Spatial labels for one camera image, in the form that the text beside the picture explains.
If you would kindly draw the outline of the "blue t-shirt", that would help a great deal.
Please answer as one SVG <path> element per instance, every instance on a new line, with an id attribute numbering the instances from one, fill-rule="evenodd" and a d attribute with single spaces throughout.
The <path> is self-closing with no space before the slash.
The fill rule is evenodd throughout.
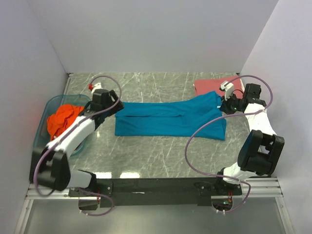
<path id="1" fill-rule="evenodd" d="M 222 116 L 220 105 L 221 97 L 214 91 L 186 101 L 126 102 L 115 115 L 115 135 L 190 137 L 209 122 L 196 137 L 225 140 L 227 123 L 218 120 Z"/>

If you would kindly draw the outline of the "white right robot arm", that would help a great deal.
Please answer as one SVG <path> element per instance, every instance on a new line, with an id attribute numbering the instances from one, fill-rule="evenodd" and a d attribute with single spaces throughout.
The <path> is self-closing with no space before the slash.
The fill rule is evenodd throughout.
<path id="1" fill-rule="evenodd" d="M 232 166 L 223 169 L 222 177 L 214 182 L 214 190 L 224 195 L 231 189 L 231 184 L 252 176 L 271 175 L 278 163 L 285 140 L 272 129 L 267 115 L 267 104 L 260 99 L 261 87 L 258 84 L 246 85 L 242 98 L 234 94 L 234 85 L 223 82 L 220 90 L 221 111 L 227 115 L 240 112 L 246 115 L 250 133 Z"/>

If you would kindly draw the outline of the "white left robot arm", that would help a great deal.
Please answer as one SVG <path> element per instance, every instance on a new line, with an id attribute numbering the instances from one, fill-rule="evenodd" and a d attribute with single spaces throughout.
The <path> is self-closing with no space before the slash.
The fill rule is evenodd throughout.
<path id="1" fill-rule="evenodd" d="M 88 102 L 74 122 L 60 136 L 42 149 L 32 152 L 29 181 L 53 191 L 80 188 L 87 196 L 98 190 L 96 175 L 83 170 L 71 170 L 69 158 L 75 149 L 93 133 L 107 117 L 124 108 L 114 90 L 94 89 Z"/>

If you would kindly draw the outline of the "folded red t-shirt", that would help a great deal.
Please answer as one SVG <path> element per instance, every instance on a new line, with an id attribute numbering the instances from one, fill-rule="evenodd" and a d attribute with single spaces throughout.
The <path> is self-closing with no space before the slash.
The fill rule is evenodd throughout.
<path id="1" fill-rule="evenodd" d="M 203 95 L 212 91 L 215 91 L 221 97 L 224 96 L 224 92 L 222 92 L 219 88 L 224 81 L 231 81 L 237 76 L 232 77 L 223 77 L 217 79 L 199 79 L 194 82 L 195 94 Z M 235 92 L 237 98 L 243 97 L 243 86 L 240 79 L 236 79 L 232 82 L 234 85 Z"/>

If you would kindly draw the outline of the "orange t-shirt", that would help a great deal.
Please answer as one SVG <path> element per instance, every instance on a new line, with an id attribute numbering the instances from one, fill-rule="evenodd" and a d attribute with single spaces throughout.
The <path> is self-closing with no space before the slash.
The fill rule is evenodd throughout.
<path id="1" fill-rule="evenodd" d="M 50 140 L 59 137 L 67 130 L 84 109 L 83 106 L 75 106 L 64 104 L 47 119 L 47 131 L 50 135 Z"/>

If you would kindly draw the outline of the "clear teal plastic bin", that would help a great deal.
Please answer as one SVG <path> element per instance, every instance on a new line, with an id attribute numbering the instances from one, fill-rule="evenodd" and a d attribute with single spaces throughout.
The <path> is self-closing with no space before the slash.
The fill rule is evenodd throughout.
<path id="1" fill-rule="evenodd" d="M 47 119 L 56 113 L 57 109 L 64 104 L 75 106 L 85 106 L 91 99 L 83 94 L 78 95 L 58 95 L 51 98 L 44 108 L 33 143 L 33 149 L 45 146 L 50 141 L 50 135 L 47 131 Z"/>

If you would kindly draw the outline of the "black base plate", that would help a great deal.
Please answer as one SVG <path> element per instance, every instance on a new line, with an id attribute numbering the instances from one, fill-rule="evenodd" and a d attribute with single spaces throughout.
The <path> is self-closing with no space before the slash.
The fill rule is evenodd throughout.
<path id="1" fill-rule="evenodd" d="M 212 206 L 213 196 L 242 195 L 239 185 L 215 177 L 98 179 L 96 192 L 112 198 L 115 206 Z"/>

